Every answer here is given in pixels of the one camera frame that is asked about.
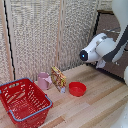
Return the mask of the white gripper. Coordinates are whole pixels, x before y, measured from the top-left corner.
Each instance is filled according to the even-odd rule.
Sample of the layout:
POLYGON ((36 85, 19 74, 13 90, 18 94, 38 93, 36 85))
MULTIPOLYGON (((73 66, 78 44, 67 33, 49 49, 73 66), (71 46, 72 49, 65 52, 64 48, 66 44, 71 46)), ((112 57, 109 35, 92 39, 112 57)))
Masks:
POLYGON ((100 61, 97 62, 96 68, 103 68, 105 66, 106 62, 101 59, 100 61))

